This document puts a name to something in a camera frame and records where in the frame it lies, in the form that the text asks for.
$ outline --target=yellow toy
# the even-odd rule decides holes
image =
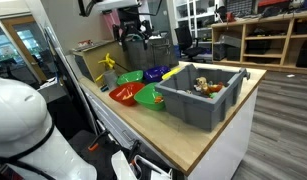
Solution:
[[[107,70],[113,69],[114,65],[115,65],[115,61],[113,59],[110,58],[110,53],[107,53],[105,56],[105,60],[101,60],[98,62],[100,63],[105,63],[108,66]],[[98,78],[96,78],[95,81],[99,81],[101,80],[103,77],[103,74],[101,74]]]

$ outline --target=table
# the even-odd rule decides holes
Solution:
[[[188,64],[190,63],[180,62],[179,66]],[[240,69],[193,64],[197,68]],[[251,78],[243,80],[236,105],[227,111],[226,119],[212,132],[185,124],[166,111],[152,111],[140,105],[123,106],[113,101],[108,96],[109,92],[101,92],[87,78],[82,77],[79,82],[82,89],[91,94],[89,97],[93,101],[92,107],[99,111],[100,119],[104,119],[108,126],[119,119],[131,132],[148,143],[151,150],[162,155],[164,160],[181,170],[188,179],[230,179],[247,150],[257,87],[266,73],[266,70],[247,70],[251,73]]]

